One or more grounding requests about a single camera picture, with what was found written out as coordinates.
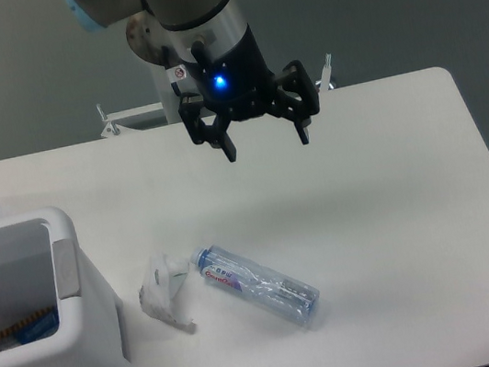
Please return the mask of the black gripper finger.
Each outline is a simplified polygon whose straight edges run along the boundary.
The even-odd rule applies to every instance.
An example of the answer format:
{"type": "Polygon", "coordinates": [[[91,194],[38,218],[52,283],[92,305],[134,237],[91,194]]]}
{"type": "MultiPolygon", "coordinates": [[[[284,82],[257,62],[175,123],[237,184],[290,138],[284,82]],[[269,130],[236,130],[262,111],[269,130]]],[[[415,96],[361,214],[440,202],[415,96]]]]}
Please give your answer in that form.
{"type": "Polygon", "coordinates": [[[221,149],[230,163],[236,161],[236,148],[227,133],[230,118],[221,115],[202,95],[197,93],[182,95],[179,99],[178,114],[192,143],[197,145],[209,143],[210,147],[221,149]],[[206,124],[201,118],[204,109],[215,115],[211,125],[206,124]]]}
{"type": "Polygon", "coordinates": [[[312,116],[320,112],[320,98],[304,65],[299,60],[289,62],[280,74],[272,76],[271,85],[270,114],[292,122],[302,144],[308,144],[307,128],[312,116]]]}

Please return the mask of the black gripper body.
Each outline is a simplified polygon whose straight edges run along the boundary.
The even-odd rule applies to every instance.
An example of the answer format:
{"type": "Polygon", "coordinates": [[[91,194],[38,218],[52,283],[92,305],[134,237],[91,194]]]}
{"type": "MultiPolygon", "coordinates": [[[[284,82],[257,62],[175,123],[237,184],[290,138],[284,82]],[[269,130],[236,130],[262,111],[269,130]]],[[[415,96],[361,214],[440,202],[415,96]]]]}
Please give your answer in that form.
{"type": "Polygon", "coordinates": [[[192,61],[186,67],[208,109],[239,122],[272,110],[277,85],[251,29],[217,58],[209,54],[204,40],[193,41],[190,49],[192,61]]]}

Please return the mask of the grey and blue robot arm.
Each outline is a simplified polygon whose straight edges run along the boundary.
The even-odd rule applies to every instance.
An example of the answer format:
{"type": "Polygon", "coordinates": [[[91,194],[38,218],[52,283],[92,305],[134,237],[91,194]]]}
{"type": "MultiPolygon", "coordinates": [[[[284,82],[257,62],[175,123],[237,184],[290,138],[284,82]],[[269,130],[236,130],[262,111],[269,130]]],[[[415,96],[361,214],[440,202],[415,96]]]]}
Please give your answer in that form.
{"type": "Polygon", "coordinates": [[[319,113],[314,82],[293,60],[272,73],[236,0],[64,0],[87,30],[124,20],[127,42],[166,70],[192,143],[209,143],[235,161],[228,128],[263,115],[289,120],[303,143],[319,113]]]}

